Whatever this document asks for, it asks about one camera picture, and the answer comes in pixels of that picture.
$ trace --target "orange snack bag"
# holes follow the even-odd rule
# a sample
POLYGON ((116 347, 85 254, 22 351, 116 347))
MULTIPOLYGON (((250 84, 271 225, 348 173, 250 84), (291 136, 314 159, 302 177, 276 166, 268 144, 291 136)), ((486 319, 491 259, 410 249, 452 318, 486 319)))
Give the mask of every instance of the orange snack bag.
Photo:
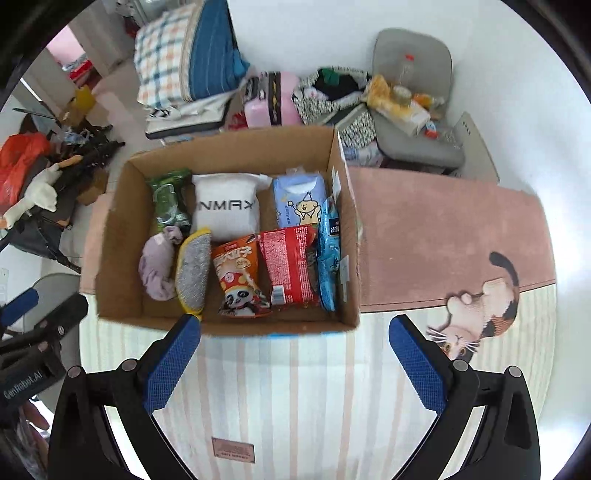
POLYGON ((260 317, 271 312, 271 305, 259 288, 256 235, 220 245, 212 251, 224 301, 220 315, 260 317))

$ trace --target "red snack bag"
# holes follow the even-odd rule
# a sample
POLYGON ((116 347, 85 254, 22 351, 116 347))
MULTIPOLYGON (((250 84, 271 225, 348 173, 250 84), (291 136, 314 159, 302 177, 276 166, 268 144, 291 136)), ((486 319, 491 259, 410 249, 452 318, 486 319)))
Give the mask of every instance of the red snack bag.
POLYGON ((316 233, 316 226, 298 225, 259 235, 262 256, 273 288, 272 305, 320 303, 317 280, 313 274, 316 233))
POLYGON ((212 251, 224 301, 220 315, 260 317, 271 312, 269 301, 258 287, 256 235, 220 245, 212 251))

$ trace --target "gray chair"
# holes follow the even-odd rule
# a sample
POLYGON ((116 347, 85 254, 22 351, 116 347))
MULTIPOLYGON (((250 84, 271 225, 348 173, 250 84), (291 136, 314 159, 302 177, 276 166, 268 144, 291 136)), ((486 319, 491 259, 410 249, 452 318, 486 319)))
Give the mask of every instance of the gray chair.
MULTIPOLYGON (((22 318, 22 331, 29 332, 45 315, 59 307, 65 300, 77 293, 80 287, 80 277, 66 273, 47 275, 38 280, 33 288, 39 294, 39 303, 22 318)), ((61 363, 66 371, 75 365, 80 365, 80 333, 78 325, 61 339, 61 363)), ((38 397, 45 406, 56 412, 57 399, 60 396, 63 379, 53 384, 38 397)))
MULTIPOLYGON (((443 42, 403 28, 382 30, 374 48, 373 74, 393 82, 397 64, 405 54, 414 55, 413 92, 429 93, 449 100, 452 86, 452 57, 443 42)), ((459 168, 464 153, 459 145, 436 141, 423 135, 409 137, 386 117, 371 110, 379 149, 393 160, 459 168)))

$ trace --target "lavender cloth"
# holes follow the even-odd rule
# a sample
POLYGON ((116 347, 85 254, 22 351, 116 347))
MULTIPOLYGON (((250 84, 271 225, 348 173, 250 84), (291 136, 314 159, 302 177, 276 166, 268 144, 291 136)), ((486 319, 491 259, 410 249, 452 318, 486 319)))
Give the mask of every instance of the lavender cloth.
POLYGON ((166 301, 176 295, 170 270, 174 261, 174 246, 182 241, 181 230, 177 226, 168 226, 144 245, 139 260, 139 276, 146 292, 154 300, 166 301))

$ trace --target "pink suitcase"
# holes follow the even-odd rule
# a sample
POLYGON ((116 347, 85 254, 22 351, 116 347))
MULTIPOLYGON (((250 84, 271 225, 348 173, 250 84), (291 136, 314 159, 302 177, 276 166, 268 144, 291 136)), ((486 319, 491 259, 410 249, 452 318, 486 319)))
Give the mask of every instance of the pink suitcase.
POLYGON ((251 78, 242 94, 249 128, 299 125, 301 118, 291 101, 300 79, 287 72, 263 72, 251 78))

